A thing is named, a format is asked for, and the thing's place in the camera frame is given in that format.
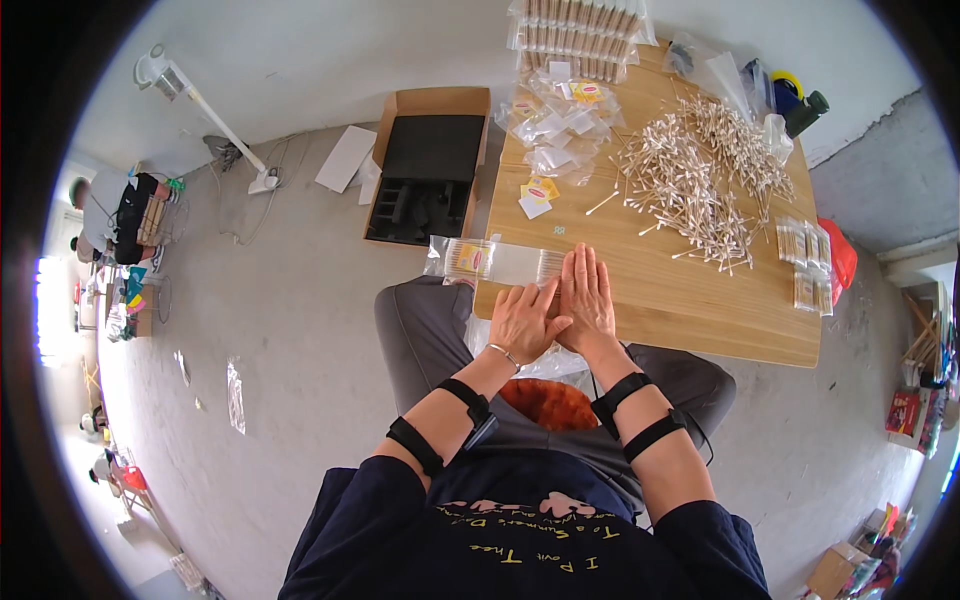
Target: shoe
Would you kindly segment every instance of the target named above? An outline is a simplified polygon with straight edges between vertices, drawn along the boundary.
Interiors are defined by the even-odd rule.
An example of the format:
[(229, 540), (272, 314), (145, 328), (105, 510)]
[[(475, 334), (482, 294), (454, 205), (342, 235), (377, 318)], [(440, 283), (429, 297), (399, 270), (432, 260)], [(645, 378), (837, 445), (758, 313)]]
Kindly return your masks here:
[(154, 265), (154, 273), (160, 270), (160, 261), (163, 260), (164, 248), (165, 248), (164, 246), (157, 246), (156, 254), (154, 254), (154, 257), (150, 259), (150, 263)]

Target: red plastic bag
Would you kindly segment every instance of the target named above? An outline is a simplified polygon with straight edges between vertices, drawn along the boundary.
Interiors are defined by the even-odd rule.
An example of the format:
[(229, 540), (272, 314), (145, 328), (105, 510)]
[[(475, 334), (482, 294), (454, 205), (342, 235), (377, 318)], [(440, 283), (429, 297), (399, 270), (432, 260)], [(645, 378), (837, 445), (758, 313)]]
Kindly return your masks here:
[(131, 488), (144, 492), (147, 490), (147, 480), (143, 478), (143, 472), (137, 467), (124, 467), (123, 480)]
[(853, 274), (856, 273), (856, 250), (843, 236), (840, 228), (830, 219), (817, 218), (817, 223), (824, 228), (830, 235), (830, 262), (833, 263), (833, 271), (830, 273), (831, 292), (833, 293), (833, 305), (836, 306), (840, 300), (840, 294), (853, 283)]

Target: wrist strap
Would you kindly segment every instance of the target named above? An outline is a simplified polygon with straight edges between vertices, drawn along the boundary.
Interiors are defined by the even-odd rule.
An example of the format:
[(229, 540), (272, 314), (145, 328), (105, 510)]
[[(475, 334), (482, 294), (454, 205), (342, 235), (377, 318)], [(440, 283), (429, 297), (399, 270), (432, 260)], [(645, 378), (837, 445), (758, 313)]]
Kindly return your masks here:
[(436, 477), (444, 469), (444, 459), (437, 454), (420, 432), (407, 422), (407, 419), (397, 417), (391, 423), (387, 437), (413, 454), (420, 466), (423, 467), (423, 474), (427, 477)]
[(636, 434), (632, 440), (627, 442), (627, 445), (623, 446), (623, 456), (627, 459), (627, 463), (631, 463), (634, 458), (640, 455), (640, 452), (649, 448), (660, 438), (678, 429), (686, 429), (684, 413), (668, 408), (666, 417)]
[(651, 383), (653, 383), (653, 381), (647, 376), (647, 373), (632, 372), (617, 381), (616, 385), (610, 388), (606, 394), (598, 397), (590, 404), (590, 408), (593, 409), (593, 414), (600, 419), (600, 422), (603, 423), (603, 426), (607, 428), (607, 431), (610, 432), (610, 435), (612, 435), (615, 440), (620, 439), (620, 433), (616, 430), (616, 423), (613, 422), (613, 413), (616, 412), (616, 407), (619, 406), (620, 402), (625, 400), (627, 396)]
[(490, 403), (483, 396), (474, 392), (469, 385), (459, 379), (444, 379), (437, 386), (438, 390), (447, 390), (467, 406), (467, 415), (473, 421), (476, 429), (487, 420), (490, 414)]

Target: silver bracelet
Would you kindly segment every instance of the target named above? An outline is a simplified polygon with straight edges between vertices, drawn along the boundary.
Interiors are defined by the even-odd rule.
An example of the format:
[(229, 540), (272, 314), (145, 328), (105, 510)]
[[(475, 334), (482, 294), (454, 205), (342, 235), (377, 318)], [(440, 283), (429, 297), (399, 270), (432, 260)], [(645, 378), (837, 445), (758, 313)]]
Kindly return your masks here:
[(507, 360), (514, 363), (514, 367), (516, 367), (516, 372), (520, 372), (520, 363), (517, 362), (514, 356), (510, 352), (508, 352), (506, 348), (502, 348), (497, 344), (487, 344), (487, 348), (493, 348), (495, 350), (500, 350), (501, 352), (503, 352), (503, 355), (507, 357)]

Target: navy t-shirt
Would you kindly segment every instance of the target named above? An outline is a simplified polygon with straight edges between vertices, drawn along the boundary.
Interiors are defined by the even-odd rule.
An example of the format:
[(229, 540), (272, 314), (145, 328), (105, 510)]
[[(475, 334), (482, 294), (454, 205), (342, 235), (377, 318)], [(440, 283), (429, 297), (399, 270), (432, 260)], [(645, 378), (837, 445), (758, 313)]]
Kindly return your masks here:
[(684, 504), (653, 535), (632, 517), (554, 450), (458, 455), (430, 493), (374, 456), (326, 472), (279, 598), (770, 597), (750, 525), (719, 504)]

